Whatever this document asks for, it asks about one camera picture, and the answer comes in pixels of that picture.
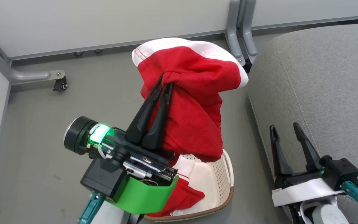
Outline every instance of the sofa seam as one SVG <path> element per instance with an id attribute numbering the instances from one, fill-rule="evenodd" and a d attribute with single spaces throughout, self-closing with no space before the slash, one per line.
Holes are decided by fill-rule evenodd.
<path id="1" fill-rule="evenodd" d="M 262 134 L 262 131 L 260 130 L 260 127 L 259 127 L 259 124 L 258 124 L 258 116 L 257 114 L 255 113 L 255 109 L 254 109 L 254 106 L 253 106 L 253 103 L 252 103 L 252 97 L 251 97 L 251 93 L 250 91 L 247 91 L 248 92 L 248 98 L 250 99 L 250 104 L 251 104 L 251 109 L 252 109 L 252 112 L 255 116 L 255 122 L 256 122 L 256 126 L 257 126 L 257 129 L 258 129 L 258 132 L 259 132 L 259 136 L 260 136 L 260 140 L 262 141 L 262 145 L 263 145 L 263 149 L 264 149 L 264 153 L 266 154 L 266 157 L 267 157 L 267 161 L 269 162 L 269 169 L 270 169 L 270 172 L 272 173 L 273 175 L 273 179 L 275 178 L 274 176 L 274 168 L 272 167 L 272 161 L 270 161 L 270 156 L 267 152 L 267 147 L 265 145 L 265 140 L 263 138 L 263 134 Z"/>
<path id="2" fill-rule="evenodd" d="M 296 95 L 296 93 L 295 93 L 294 86 L 292 85 L 291 79 L 290 79 L 290 77 L 288 76 L 287 71 L 285 70 L 285 68 L 284 68 L 284 66 L 283 66 L 283 64 L 282 64 L 280 55 L 278 54 L 277 43 L 278 43 L 278 41 L 279 41 L 281 38 L 282 38 L 282 36 L 279 37 L 279 38 L 277 39 L 276 43 L 274 44 L 274 51 L 276 52 L 278 61 L 280 62 L 281 69 L 282 69 L 283 72 L 284 72 L 284 76 L 285 76 L 285 78 L 287 79 L 287 84 L 288 84 L 289 87 L 290 87 L 290 92 L 291 92 L 291 95 L 292 95 L 292 99 L 293 99 L 294 102 L 297 104 L 298 111 L 299 111 L 300 114 L 301 114 L 302 123 L 303 123 L 304 126 L 306 126 L 306 128 L 307 128 L 307 130 L 308 130 L 308 132 L 309 132 L 309 134 L 310 134 L 310 137 L 311 137 L 312 140 L 313 140 L 314 146 L 316 147 L 317 153 L 319 154 L 319 156 L 321 156 L 320 151 L 319 151 L 319 148 L 318 148 L 318 146 L 317 146 L 317 143 L 316 143 L 316 141 L 314 140 L 313 134 L 311 133 L 309 124 L 307 123 L 307 120 L 306 120 L 306 117 L 305 117 L 304 112 L 303 112 L 303 110 L 302 110 L 302 107 L 301 107 L 301 104 L 300 104 L 300 102 L 299 102 L 299 99 L 298 99 L 298 97 L 297 97 L 297 95 Z"/>

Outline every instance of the teal cable connector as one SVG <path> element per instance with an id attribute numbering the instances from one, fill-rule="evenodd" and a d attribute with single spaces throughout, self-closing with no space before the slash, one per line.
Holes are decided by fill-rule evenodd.
<path id="1" fill-rule="evenodd" d="M 105 199 L 106 198 L 101 196 L 100 194 L 93 193 L 88 203 L 86 204 L 81 216 L 78 218 L 78 224 L 90 224 Z"/>
<path id="2" fill-rule="evenodd" d="M 349 180 L 345 181 L 342 184 L 342 190 L 358 203 L 358 187 L 354 183 Z"/>

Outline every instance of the red cloth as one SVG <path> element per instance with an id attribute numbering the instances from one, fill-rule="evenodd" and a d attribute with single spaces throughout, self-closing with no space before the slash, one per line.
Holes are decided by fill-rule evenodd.
<path id="1" fill-rule="evenodd" d="M 219 92 L 245 86 L 247 74 L 226 50 L 204 41 L 164 38 L 149 41 L 132 52 L 132 60 L 145 82 L 146 99 L 159 77 L 174 82 L 163 148 L 176 155 L 193 154 L 203 162 L 222 156 Z M 152 113 L 157 113 L 159 102 Z M 150 216 L 170 216 L 174 210 L 192 207 L 204 194 L 179 179 L 164 209 Z"/>
<path id="2" fill-rule="evenodd" d="M 188 181 L 179 178 L 175 189 L 164 206 L 164 209 L 160 212 L 147 215 L 151 217 L 171 216 L 171 212 L 190 208 L 205 197 L 203 192 L 194 190 L 188 185 Z"/>

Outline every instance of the white basket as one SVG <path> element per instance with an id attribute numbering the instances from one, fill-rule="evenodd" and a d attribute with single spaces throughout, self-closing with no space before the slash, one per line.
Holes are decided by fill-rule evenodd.
<path id="1" fill-rule="evenodd" d="M 232 200 L 234 191 L 233 166 L 224 149 L 222 157 L 214 163 L 203 163 L 193 155 L 185 155 L 184 157 L 195 162 L 193 172 L 190 175 L 189 186 L 202 191 L 205 197 L 193 207 L 182 210 L 182 215 L 171 217 L 145 215 L 146 220 L 172 222 L 202 217 L 223 209 Z"/>

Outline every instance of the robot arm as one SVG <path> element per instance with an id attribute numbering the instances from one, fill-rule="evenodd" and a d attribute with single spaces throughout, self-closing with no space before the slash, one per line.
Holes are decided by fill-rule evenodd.
<path id="1" fill-rule="evenodd" d="M 168 166 L 174 153 L 161 148 L 173 83 L 163 88 L 162 77 L 127 131 L 110 128 L 85 116 L 68 126 L 64 147 L 80 155 L 88 153 L 93 159 L 81 180 L 92 196 L 79 223 L 91 223 L 106 203 L 129 214 L 159 212 L 175 188 L 177 170 Z M 158 99 L 157 115 L 147 131 Z"/>
<path id="2" fill-rule="evenodd" d="M 281 150 L 277 130 L 270 126 L 276 177 L 274 206 L 288 207 L 294 224 L 348 224 L 336 197 L 348 194 L 358 202 L 358 169 L 347 159 L 320 158 L 298 123 L 294 123 L 294 131 L 307 162 L 307 171 L 295 174 Z"/>

